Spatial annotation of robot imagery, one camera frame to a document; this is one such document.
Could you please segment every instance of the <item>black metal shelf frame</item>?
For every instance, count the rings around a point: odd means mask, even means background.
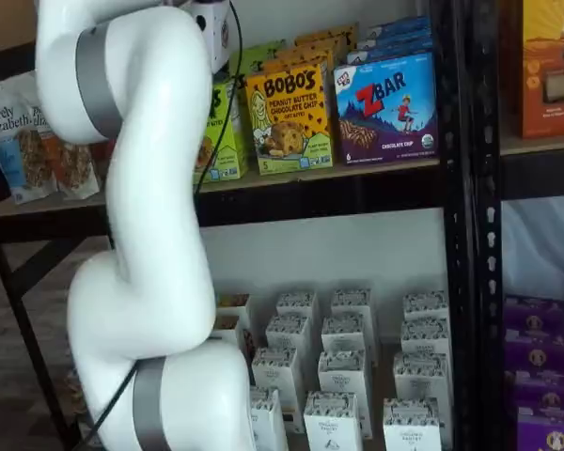
[[[474,267],[476,229],[463,20],[462,0],[431,0],[440,166],[202,194],[196,209],[202,226],[219,226],[444,207],[455,385],[454,447],[474,451],[481,449],[479,438],[484,434],[480,433],[478,413],[480,349]],[[33,69],[33,50],[33,44],[30,44],[0,53],[0,80]],[[400,200],[393,199],[399,190],[406,194],[402,194]],[[71,449],[76,443],[78,431],[70,428],[59,406],[22,296],[85,237],[107,232],[104,206],[0,217],[0,277],[64,449]],[[13,272],[2,244],[39,240],[50,242]]]

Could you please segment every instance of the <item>bobo's box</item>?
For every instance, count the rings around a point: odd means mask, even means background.
[[[251,387],[251,420],[257,451],[288,451],[276,389]]]
[[[198,183],[209,159],[215,151],[219,135],[224,131],[224,137],[217,151],[217,158],[212,162],[205,182],[239,179],[247,169],[247,149],[243,135],[238,100],[231,98],[234,82],[227,80],[223,83],[213,83],[211,110],[207,129],[196,159],[194,183]],[[227,106],[232,102],[229,122],[226,123]]]
[[[504,327],[550,334],[564,333],[564,301],[506,295]]]
[[[441,451],[439,416],[433,399],[385,399],[384,443],[389,451]]]
[[[518,409],[518,451],[564,451],[564,410]]]
[[[305,406],[310,451],[362,451],[353,393],[310,392]]]
[[[258,387],[279,390],[286,431],[304,433],[302,412],[305,406],[305,389],[297,350],[259,348],[252,368]]]
[[[327,67],[322,59],[247,78],[261,175],[332,166]]]
[[[391,163],[436,155],[432,54],[335,70],[342,158]]]
[[[516,371],[511,389],[511,401],[515,405],[564,408],[564,373]]]
[[[355,393],[359,413],[359,427],[364,439],[371,439],[372,388],[369,365],[362,350],[323,352],[318,374],[324,392]]]
[[[504,358],[507,369],[564,371],[564,334],[507,329]]]

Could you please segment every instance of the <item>green snack box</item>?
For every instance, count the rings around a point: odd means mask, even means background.
[[[236,92],[238,92],[238,104],[241,108],[244,139],[247,145],[251,147],[248,150],[252,150],[253,130],[251,129],[251,116],[249,115],[248,102],[246,101],[246,77],[252,73],[261,72],[263,70],[263,61],[275,58],[275,53],[280,49],[286,49],[286,41],[284,39],[273,40],[267,44],[243,49],[243,61],[241,62],[241,69],[238,75],[239,83]],[[239,56],[239,53],[235,52],[229,59],[229,72],[232,75],[236,73]]]
[[[219,134],[225,126],[227,106],[230,103],[232,87],[231,79],[224,82],[213,81],[213,94],[211,99],[211,112],[205,137],[203,138],[198,158],[196,159],[194,183],[198,183],[205,166],[215,151]],[[239,179],[247,169],[247,148],[243,136],[243,126],[238,107],[238,96],[232,101],[232,110],[222,142],[219,145],[217,158],[205,175],[204,182],[224,181]]]

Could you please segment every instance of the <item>white wall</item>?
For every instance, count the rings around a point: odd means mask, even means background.
[[[262,323],[284,289],[314,288],[329,304],[335,288],[366,286],[381,338],[396,340],[402,296],[447,285],[437,209],[213,227],[202,235],[216,289],[258,294]]]

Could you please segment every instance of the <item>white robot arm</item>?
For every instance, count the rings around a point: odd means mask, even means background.
[[[224,23],[227,0],[208,2],[217,4],[211,15],[206,1],[200,15]],[[91,258],[75,275],[70,345],[95,420],[142,361],[100,429],[107,449],[252,450],[243,355],[205,341],[215,306],[192,193],[212,70],[226,58],[206,45],[215,47],[215,22],[206,23],[204,39],[196,18],[148,8],[158,3],[39,5],[44,115],[72,143],[118,136],[106,183],[117,251]]]

